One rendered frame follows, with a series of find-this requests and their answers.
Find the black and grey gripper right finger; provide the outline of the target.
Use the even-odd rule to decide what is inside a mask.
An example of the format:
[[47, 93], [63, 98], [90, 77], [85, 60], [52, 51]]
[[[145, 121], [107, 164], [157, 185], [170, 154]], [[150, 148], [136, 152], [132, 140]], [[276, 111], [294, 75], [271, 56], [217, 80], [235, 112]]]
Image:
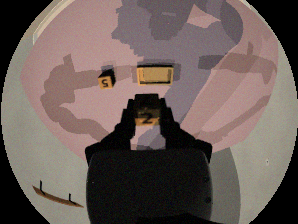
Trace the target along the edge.
[[174, 121], [171, 107], [167, 107], [165, 98], [160, 98], [160, 133], [165, 141], [165, 149], [192, 147], [201, 149], [210, 163], [212, 145], [208, 142], [195, 139], [194, 136], [180, 128], [180, 124]]

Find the yellow cube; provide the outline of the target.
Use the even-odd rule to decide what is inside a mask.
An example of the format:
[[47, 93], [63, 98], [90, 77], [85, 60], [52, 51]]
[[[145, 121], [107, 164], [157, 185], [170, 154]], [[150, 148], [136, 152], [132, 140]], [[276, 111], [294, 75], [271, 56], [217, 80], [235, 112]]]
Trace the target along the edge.
[[116, 83], [114, 71], [103, 72], [98, 77], [98, 82], [101, 90], [113, 88]]
[[135, 94], [133, 113], [136, 126], [160, 125], [160, 112], [158, 93]]

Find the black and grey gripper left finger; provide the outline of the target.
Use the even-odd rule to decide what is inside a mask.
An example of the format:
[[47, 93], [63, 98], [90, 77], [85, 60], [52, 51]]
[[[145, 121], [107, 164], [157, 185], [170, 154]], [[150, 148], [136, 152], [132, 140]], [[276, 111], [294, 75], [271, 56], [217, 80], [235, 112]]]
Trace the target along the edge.
[[[100, 142], [85, 148], [87, 164], [94, 153], [100, 150], [131, 150], [130, 140], [135, 136], [135, 119], [133, 113], [133, 99], [128, 99], [127, 109], [123, 109], [120, 123], [115, 125], [114, 131]], [[126, 113], [126, 114], [125, 114]], [[124, 119], [125, 118], [125, 119]]]

